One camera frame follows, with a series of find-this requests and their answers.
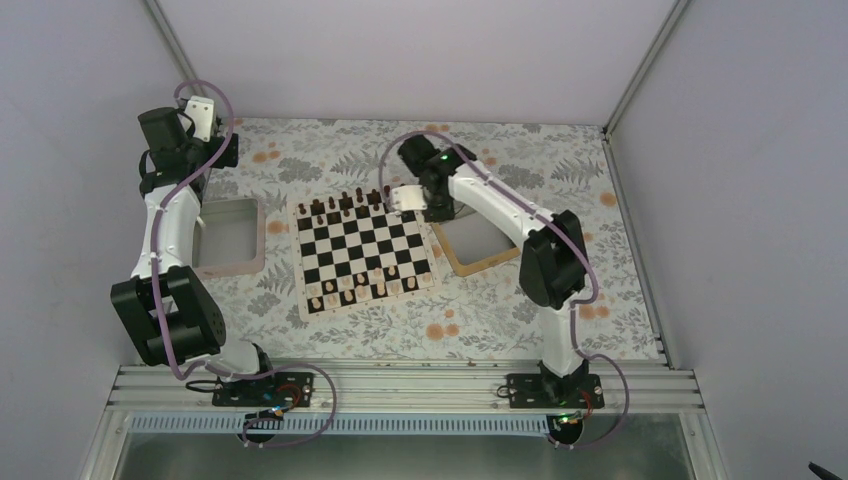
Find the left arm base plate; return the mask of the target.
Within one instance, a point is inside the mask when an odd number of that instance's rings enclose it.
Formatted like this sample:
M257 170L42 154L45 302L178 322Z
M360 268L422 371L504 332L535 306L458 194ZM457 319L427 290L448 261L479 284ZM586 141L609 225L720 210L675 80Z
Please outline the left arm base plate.
M250 407L258 409L308 407L314 374L280 372L260 380L223 382L212 396L216 407Z

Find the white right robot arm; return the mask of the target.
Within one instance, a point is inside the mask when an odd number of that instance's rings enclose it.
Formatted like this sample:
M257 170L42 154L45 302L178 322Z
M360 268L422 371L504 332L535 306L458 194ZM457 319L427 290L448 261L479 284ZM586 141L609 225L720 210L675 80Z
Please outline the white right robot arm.
M589 374L588 357L576 339L576 308L594 302L599 292L580 221L569 210L555 213L527 200L460 144L437 150L433 136L413 131L391 143L418 183L385 190L383 201L394 211L419 211L429 223L454 219L461 203L519 248L519 285L539 306L543 327L541 391L549 404L565 407ZM582 299L585 288L591 294Z

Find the pink tin lid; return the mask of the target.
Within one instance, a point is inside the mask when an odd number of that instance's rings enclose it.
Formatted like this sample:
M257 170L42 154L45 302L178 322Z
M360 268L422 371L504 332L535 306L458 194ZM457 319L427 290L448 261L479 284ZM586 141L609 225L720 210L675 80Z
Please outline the pink tin lid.
M194 228L195 274L207 280L261 272L266 259L265 221L255 198L206 201Z

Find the black white chessboard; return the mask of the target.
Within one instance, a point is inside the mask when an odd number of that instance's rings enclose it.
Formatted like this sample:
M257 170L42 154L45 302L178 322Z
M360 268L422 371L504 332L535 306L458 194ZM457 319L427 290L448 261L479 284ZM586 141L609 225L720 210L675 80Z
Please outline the black white chessboard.
M356 189L333 196L294 200L287 204L290 222L293 269L296 281L298 309L303 320L317 320L334 315L348 314L365 308L385 306L398 301L436 293L441 287L432 244L426 235L426 223L415 211L395 212L386 208L381 194L375 190L364 192ZM396 266L398 277L387 279L386 269ZM386 295L376 296L376 285L370 272L381 268ZM356 299L356 275L365 274L368 284L367 297ZM432 285L422 287L422 274L430 273ZM415 277L418 288L408 290L406 279ZM326 293L324 284L332 282L335 289ZM399 282L401 292L392 295L390 285ZM312 298L307 287L317 285L323 310L310 312ZM340 294L352 290L355 302L341 304ZM336 295L338 304L334 309L325 307L325 297Z

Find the floral patterned table mat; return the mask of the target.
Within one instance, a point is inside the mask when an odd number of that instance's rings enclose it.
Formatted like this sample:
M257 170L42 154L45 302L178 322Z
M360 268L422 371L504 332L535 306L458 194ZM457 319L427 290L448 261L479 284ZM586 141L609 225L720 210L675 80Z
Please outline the floral patterned table mat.
M257 199L266 215L262 271L205 285L228 335L274 357L371 359L539 359L544 334L538 307L518 285L510 260L460 277L443 248L433 255L440 289L407 302L310 319L300 314L287 205L355 188L412 178L386 145L414 131L402 121L239 118L239 165L213 172L211 200ZM598 299L580 308L584 352L615 360L657 360L651 325L597 126L432 124L469 148L502 182L545 208L580 219Z

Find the aluminium rail frame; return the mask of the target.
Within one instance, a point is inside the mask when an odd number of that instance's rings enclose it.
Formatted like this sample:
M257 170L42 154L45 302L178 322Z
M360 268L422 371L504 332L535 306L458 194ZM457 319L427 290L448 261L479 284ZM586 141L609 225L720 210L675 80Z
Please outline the aluminium rail frame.
M533 361L385 361L326 360L326 377L315 379L310 402L314 412L331 407L337 391L341 413L505 413L509 403L496 388L509 373L532 373ZM628 405L633 413L702 413L705 404L693 372L671 370L661 363L625 361L626 378L609 365L590 367L598 374L605 397L603 413ZM191 392L163 367L123 366L108 396L110 410L204 411L209 394Z

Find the gold metal tin tray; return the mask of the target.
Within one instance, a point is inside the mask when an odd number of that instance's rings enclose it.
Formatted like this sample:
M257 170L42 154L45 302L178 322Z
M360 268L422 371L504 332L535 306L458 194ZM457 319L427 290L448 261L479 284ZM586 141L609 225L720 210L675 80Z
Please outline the gold metal tin tray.
M462 207L453 220L431 225L454 273L467 277L520 256L519 248L480 213Z

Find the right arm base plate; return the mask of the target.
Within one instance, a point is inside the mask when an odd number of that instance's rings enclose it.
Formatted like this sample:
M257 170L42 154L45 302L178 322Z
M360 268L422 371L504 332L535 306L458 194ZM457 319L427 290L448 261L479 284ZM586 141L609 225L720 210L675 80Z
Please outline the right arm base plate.
M563 379L513 373L505 377L497 395L512 409L600 409L606 404L600 377L595 374Z

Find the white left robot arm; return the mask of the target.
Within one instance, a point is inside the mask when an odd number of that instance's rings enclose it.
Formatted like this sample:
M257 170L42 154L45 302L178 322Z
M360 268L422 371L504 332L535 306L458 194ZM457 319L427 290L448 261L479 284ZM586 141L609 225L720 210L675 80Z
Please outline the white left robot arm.
M139 115L148 149L139 161L139 190L147 217L142 251L129 279L110 300L141 360L176 364L221 352L221 311L192 268L195 228L206 176L204 164L238 163L238 138L220 134L213 100L192 96L175 107Z

